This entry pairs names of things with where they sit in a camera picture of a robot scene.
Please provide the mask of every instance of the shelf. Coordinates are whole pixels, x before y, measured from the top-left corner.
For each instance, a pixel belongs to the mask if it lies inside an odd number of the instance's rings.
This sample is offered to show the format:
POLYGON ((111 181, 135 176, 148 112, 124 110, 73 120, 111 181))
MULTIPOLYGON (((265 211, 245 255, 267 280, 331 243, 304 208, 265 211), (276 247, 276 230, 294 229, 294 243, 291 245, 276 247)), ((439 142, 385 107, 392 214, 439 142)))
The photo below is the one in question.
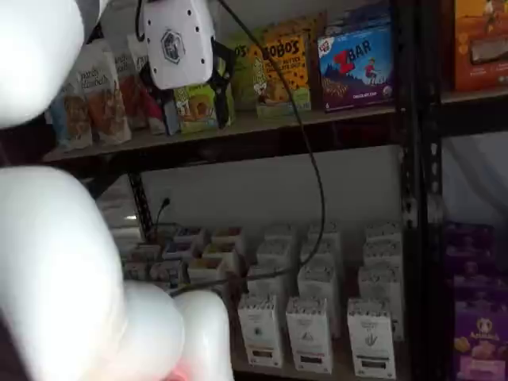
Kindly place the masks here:
MULTIPOLYGON (((372 106, 325 114, 302 113, 315 152, 397 143, 392 105, 372 106)), ((152 171, 171 167, 253 160, 306 153, 302 133, 293 115, 259 119, 255 113, 238 113, 233 126, 172 137, 134 132, 133 139, 116 146, 94 145, 64 152, 57 148, 42 161, 79 178, 152 171)))
MULTIPOLYGON (((333 363, 333 373, 331 375, 313 373, 310 371, 297 371, 294 367, 291 358, 291 351, 289 351, 289 344, 286 344, 285 364, 282 368, 270 368, 254 366, 248 363, 244 348, 238 348, 232 352, 231 364, 234 371, 243 373, 255 373, 260 375, 271 375, 275 377, 282 377, 284 379, 308 379, 312 381, 368 381, 369 378, 359 378, 355 376, 352 366, 351 349, 348 340, 338 340, 333 342, 333 355, 335 361, 333 363)), ((408 350, 404 344, 395 346, 395 366, 397 367, 397 380, 410 381, 408 350)))

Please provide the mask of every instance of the orange box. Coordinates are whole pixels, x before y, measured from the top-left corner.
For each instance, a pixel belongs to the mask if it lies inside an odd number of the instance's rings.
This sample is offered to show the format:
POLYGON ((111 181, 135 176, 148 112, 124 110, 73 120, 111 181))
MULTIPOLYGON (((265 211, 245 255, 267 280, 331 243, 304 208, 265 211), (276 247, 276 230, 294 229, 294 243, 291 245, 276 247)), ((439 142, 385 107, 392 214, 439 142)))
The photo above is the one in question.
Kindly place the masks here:
POLYGON ((508 2, 455 1, 455 88, 508 84, 508 2))

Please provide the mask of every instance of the electrical cord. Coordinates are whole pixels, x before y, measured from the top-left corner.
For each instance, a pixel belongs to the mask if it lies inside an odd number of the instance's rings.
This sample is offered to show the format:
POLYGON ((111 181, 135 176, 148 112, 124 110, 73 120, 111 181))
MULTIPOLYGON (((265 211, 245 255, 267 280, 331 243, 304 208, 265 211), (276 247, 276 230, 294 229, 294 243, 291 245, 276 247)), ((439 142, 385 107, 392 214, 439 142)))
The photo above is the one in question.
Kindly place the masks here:
MULTIPOLYGON (((233 20, 240 26, 240 28, 243 29, 245 34, 247 34, 247 37, 252 41, 252 43, 257 46, 259 49, 261 49, 261 52, 264 50, 263 45, 257 40, 257 38, 254 37, 250 29, 247 27, 247 25, 244 24, 244 22, 237 16, 236 13, 233 12, 233 10, 228 6, 228 4, 225 2, 225 0, 217 0, 221 6, 224 8, 224 10, 229 13, 229 15, 233 18, 233 20)), ((266 274, 259 274, 259 275, 250 275, 250 276, 244 276, 239 278, 229 278, 229 279, 219 279, 212 282, 204 282, 204 283, 196 283, 191 284, 185 287, 182 287, 174 292, 171 293, 171 296, 175 297, 179 294, 183 294, 188 291, 195 291, 195 290, 201 290, 206 288, 211 288, 215 286, 220 286, 225 283, 243 283, 244 281, 253 281, 253 280, 260 280, 260 279, 269 279, 269 278, 275 278, 277 276, 289 274, 289 273, 296 273, 298 274, 298 271, 300 267, 305 266, 308 264, 312 258, 316 255, 316 252, 318 252, 319 245, 321 243, 321 239, 323 238, 323 233, 325 230, 325 219, 326 219, 326 211, 325 211, 325 192, 323 191, 323 183, 321 181, 321 173, 319 172, 318 164, 316 163, 316 158, 314 157, 314 152, 312 148, 310 147, 309 137, 307 136, 307 133, 305 131, 305 126, 303 125, 302 118, 300 116, 300 113, 298 112, 298 107, 296 106, 296 103, 293 98, 293 94, 291 93, 291 89, 289 87, 289 84, 287 83, 286 79, 284 78, 283 73, 281 72, 279 65, 275 62, 273 57, 268 53, 267 54, 268 61, 272 65, 272 67, 275 69, 275 72, 277 73, 277 76, 280 78, 281 82, 284 85, 284 89, 286 90, 289 100, 291 102, 291 107, 293 108, 294 117, 296 118, 296 121, 298 122, 298 126, 302 130, 302 137, 305 142, 307 152, 309 154, 310 162, 312 164, 312 167, 314 169, 314 173, 316 175, 317 180, 317 186, 319 188, 319 198, 321 203, 321 218, 320 218, 320 227, 319 227, 319 235, 317 236, 317 240, 315 242, 314 247, 312 248, 310 254, 305 258, 305 260, 301 261, 299 260, 298 263, 294 266, 290 266, 287 268, 284 268, 283 270, 279 271, 273 271, 268 272, 266 274)))
POLYGON ((143 0, 137 0, 135 29, 136 29, 136 38, 140 42, 144 41, 144 33, 143 33, 143 35, 140 35, 140 16, 141 16, 141 7, 142 6, 143 6, 143 0))

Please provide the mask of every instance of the white box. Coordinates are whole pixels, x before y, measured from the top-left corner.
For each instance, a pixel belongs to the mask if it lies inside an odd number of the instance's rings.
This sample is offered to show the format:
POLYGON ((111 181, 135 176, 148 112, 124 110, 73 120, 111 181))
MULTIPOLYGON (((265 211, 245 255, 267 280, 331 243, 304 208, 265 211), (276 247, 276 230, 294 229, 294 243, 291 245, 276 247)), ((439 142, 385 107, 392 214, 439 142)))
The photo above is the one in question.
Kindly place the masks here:
POLYGON ((241 275, 242 269, 244 268, 244 264, 241 264, 240 256, 238 255, 234 243, 208 244, 205 247, 202 257, 224 260, 225 270, 237 276, 241 275))
POLYGON ((365 228, 366 242, 391 240, 402 243, 402 229, 398 222, 371 224, 365 228))
POLYGON ((388 266, 361 267, 358 271, 358 287, 362 298, 388 300, 394 340, 404 341, 400 270, 388 266))
POLYGON ((348 327, 355 374, 395 379, 394 343, 387 302, 349 299, 348 327))
POLYGON ((245 247, 244 230, 240 227, 216 229, 214 231, 214 234, 212 235, 212 243, 214 244, 233 243, 237 246, 238 254, 240 254, 243 257, 247 255, 245 247))
POLYGON ((300 296, 327 299, 328 318, 332 336, 341 336, 341 299, 337 288, 337 276, 333 266, 306 265, 298 273, 300 296))
POLYGON ((286 317, 294 365, 299 371, 332 373, 333 350, 325 298, 291 298, 286 317))
POLYGON ((173 236, 173 241, 177 244, 184 242, 194 243, 196 249, 202 252, 210 241, 210 238, 204 228, 183 226, 173 236))
POLYGON ((275 295, 242 296, 238 316, 248 362, 251 365, 274 368, 283 366, 278 311, 279 304, 275 295))
POLYGON ((198 250, 194 242, 170 242, 162 253, 163 260, 182 260, 191 262, 198 256, 198 250))

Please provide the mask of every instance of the black cable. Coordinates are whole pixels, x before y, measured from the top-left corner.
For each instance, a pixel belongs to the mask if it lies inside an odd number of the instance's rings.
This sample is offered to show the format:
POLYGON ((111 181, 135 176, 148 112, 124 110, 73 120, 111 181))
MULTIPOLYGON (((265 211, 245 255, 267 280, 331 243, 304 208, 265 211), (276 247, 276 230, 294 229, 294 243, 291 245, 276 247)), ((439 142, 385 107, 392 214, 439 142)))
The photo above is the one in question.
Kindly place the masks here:
MULTIPOLYGON (((249 30, 249 28, 244 24, 244 22, 233 12, 231 8, 225 3, 225 0, 217 0, 224 10, 231 15, 233 20, 244 30, 244 32, 247 34, 248 38, 252 41, 253 44, 255 44, 259 49, 261 49, 261 52, 264 51, 264 47, 261 45, 261 43, 257 40, 257 38, 254 37, 252 32, 249 30)), ((298 107, 296 106, 296 103, 294 102, 293 94, 291 93, 291 89, 284 78, 283 73, 280 71, 279 65, 275 62, 275 60, 271 57, 271 55, 267 54, 268 61, 270 61, 270 64, 275 69, 275 72, 277 73, 277 76, 282 81, 284 88, 286 89, 286 92, 289 96, 291 106, 293 108, 294 117, 296 118, 296 121, 298 122, 298 125, 300 126, 300 129, 302 130, 302 136, 303 140, 305 141, 305 145, 307 147, 307 152, 309 153, 310 162, 312 163, 312 167, 314 169, 314 173, 316 175, 317 185, 319 187, 319 198, 321 201, 321 219, 320 219, 320 228, 319 228, 319 235, 317 236, 316 243, 311 250, 309 256, 303 261, 299 260, 298 263, 294 266, 287 267, 283 270, 279 271, 273 271, 268 272, 267 274, 259 274, 259 275, 251 275, 251 276, 245 276, 237 279, 219 279, 213 282, 204 282, 204 283, 196 283, 191 284, 189 286, 185 286, 177 291, 174 291, 171 293, 171 296, 176 296, 179 294, 182 294, 184 292, 188 291, 194 291, 194 290, 201 290, 204 288, 210 288, 214 286, 220 286, 225 283, 242 283, 245 280, 260 280, 260 279, 269 279, 269 278, 275 278, 276 276, 285 275, 291 272, 296 272, 298 274, 298 271, 300 267, 305 266, 312 260, 312 258, 316 255, 316 252, 319 249, 319 244, 321 243, 321 239, 323 238, 323 231, 325 229, 325 192, 323 191, 323 183, 321 181, 321 174, 319 172, 318 164, 316 163, 316 158, 314 157, 314 152, 312 151, 312 148, 310 147, 309 137, 307 136, 307 133, 305 131, 305 126, 303 125, 302 118, 300 117, 300 113, 298 112, 298 107)))
POLYGON ((142 6, 143 6, 143 0, 137 0, 135 28, 136 28, 136 38, 140 42, 144 41, 144 33, 142 36, 140 35, 140 16, 141 16, 141 7, 142 6))
POLYGON ((164 209, 166 209, 169 206, 169 204, 171 204, 171 200, 168 197, 166 197, 162 201, 162 204, 160 204, 160 208, 159 208, 159 211, 157 212, 156 223, 154 225, 154 231, 153 231, 153 236, 154 236, 155 239, 157 239, 157 234, 158 234, 158 231, 159 231, 159 219, 160 219, 160 215, 162 214, 164 209))

